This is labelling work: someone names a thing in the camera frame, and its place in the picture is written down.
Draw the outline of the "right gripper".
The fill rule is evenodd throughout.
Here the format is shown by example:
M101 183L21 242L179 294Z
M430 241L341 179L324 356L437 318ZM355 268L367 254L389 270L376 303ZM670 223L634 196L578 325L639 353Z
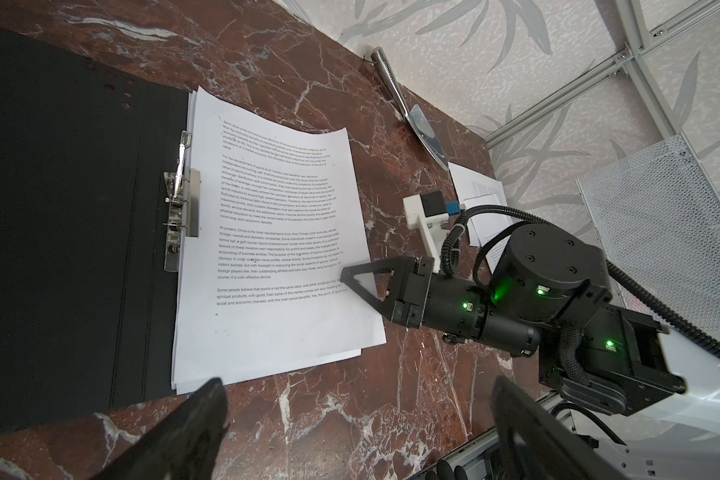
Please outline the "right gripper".
M431 257L393 257L346 266L340 281L385 320L427 327L447 343L472 341L510 353L535 354L540 331L501 314L489 294L471 281L436 274Z

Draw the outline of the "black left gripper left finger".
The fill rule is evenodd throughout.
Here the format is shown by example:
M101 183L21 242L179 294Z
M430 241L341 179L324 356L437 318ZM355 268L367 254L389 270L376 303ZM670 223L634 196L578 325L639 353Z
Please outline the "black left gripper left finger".
M210 479L227 433L227 397L208 380L96 479Z

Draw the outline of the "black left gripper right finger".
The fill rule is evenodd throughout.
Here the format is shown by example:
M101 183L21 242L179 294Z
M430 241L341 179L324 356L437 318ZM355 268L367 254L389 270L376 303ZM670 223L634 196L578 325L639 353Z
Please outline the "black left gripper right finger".
M495 381L491 408L509 479L622 479L506 377Z

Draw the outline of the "printed paper sheet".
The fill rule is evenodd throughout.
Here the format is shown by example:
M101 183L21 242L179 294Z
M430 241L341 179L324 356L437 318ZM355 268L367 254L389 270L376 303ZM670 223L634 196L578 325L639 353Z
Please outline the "printed paper sheet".
M496 197L498 205L507 205L504 186L500 181L454 162L449 164L449 172L460 205L465 206L468 200L489 195Z
M384 344L381 316L340 279L370 258L347 130L298 131L203 89L190 104L200 191L180 248L175 391Z

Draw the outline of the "black file folder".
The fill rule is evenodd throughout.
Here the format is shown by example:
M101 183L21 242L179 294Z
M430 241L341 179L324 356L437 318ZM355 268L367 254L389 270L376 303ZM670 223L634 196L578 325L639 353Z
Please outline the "black file folder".
M0 28L0 435L173 394L185 91Z

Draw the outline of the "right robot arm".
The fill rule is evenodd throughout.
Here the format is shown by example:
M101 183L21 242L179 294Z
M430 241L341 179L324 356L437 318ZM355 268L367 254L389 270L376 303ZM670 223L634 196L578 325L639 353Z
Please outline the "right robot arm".
M477 261L495 246L503 251L488 282L405 256L345 267L340 279L394 324L435 330L448 344L537 357L541 384L596 424L687 391L662 350L671 331L720 360L720 341L561 228L514 223L481 247Z

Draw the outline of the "silver folder lever clip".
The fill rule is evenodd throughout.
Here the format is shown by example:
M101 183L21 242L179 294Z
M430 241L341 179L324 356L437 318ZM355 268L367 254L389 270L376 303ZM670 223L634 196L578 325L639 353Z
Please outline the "silver folder lever clip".
M176 168L164 173L168 215L163 268L169 273L179 272L183 240L200 233L201 172L189 166L192 139L191 132L181 132Z

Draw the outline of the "blank-side paper sheet right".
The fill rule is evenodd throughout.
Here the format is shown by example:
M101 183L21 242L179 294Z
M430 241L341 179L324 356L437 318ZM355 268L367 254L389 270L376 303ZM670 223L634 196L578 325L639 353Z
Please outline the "blank-side paper sheet right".
M469 198L462 202L464 210L484 205L505 206L506 202L496 193ZM513 220L503 214L481 214L472 216L467 223L469 245L482 247L512 223Z

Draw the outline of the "silver metal trowel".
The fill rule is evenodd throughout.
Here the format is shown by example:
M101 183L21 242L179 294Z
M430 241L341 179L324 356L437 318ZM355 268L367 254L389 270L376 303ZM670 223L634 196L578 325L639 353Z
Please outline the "silver metal trowel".
M421 107L418 104L413 106L407 104L402 88L394 75L382 47L373 49L371 52L371 61L374 63L381 82L391 95L392 101L403 119L410 126L413 133L435 163L444 171L448 172L449 163L442 143L438 139Z

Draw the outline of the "aluminium frame post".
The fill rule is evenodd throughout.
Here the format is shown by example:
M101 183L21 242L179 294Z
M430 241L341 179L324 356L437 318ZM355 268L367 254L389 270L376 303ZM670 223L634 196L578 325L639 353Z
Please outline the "aluminium frame post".
M646 26L638 1L618 1L616 7L625 46L490 133L485 138L487 147L498 146L619 73L626 75L637 90L662 138L683 133L680 118L661 91L647 58L719 14L720 0L697 1L652 30Z

